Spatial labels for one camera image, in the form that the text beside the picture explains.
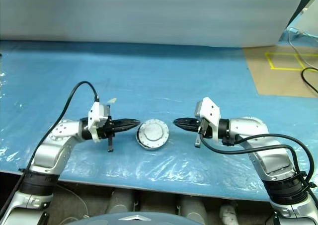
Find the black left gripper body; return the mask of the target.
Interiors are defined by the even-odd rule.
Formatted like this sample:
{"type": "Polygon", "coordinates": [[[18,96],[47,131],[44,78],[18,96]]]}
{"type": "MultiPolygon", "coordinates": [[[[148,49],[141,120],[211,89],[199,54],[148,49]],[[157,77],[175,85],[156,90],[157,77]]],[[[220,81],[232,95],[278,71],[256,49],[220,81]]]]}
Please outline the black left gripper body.
{"type": "Polygon", "coordinates": [[[108,139],[108,152],[113,152],[113,137],[115,136],[112,118],[109,117],[105,124],[97,129],[99,139],[108,139]]]}

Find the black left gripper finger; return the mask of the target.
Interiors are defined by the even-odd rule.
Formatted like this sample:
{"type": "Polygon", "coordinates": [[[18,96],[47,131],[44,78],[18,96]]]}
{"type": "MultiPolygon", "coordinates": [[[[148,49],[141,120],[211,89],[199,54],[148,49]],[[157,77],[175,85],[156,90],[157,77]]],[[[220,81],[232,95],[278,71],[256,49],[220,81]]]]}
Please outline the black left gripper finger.
{"type": "Polygon", "coordinates": [[[136,125],[132,125],[132,124],[115,125],[113,127],[113,132],[115,132],[115,133],[124,132],[124,131],[128,131],[134,127],[136,127],[136,125]]]}
{"type": "Polygon", "coordinates": [[[116,119],[113,120],[113,124],[117,126],[136,126],[140,124],[140,121],[138,119],[116,119]]]}

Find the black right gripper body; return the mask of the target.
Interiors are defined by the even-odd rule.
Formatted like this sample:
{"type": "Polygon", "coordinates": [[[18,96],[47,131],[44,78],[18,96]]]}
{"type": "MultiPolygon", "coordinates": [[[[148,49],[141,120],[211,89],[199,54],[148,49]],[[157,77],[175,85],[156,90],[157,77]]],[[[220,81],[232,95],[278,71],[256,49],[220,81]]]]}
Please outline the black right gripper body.
{"type": "Polygon", "coordinates": [[[195,140],[195,147],[200,148],[201,147],[201,139],[200,136],[206,136],[210,138],[212,136],[212,128],[210,127],[210,123],[207,119],[203,118],[201,120],[197,119],[197,124],[198,124],[198,135],[195,140]]]}

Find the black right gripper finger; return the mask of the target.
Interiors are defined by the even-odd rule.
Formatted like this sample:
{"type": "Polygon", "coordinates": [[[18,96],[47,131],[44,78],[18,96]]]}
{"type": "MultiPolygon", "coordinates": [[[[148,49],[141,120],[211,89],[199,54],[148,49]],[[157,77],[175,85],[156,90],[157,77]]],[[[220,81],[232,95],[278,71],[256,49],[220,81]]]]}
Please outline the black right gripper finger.
{"type": "Polygon", "coordinates": [[[199,126],[197,124],[195,125],[189,125],[189,124],[175,124],[175,126],[183,129],[183,130],[186,130],[186,131],[191,131],[191,132],[197,132],[198,131],[198,128],[199,126]]]}
{"type": "Polygon", "coordinates": [[[196,118],[177,118],[173,123],[175,125],[197,125],[199,121],[196,118]]]}

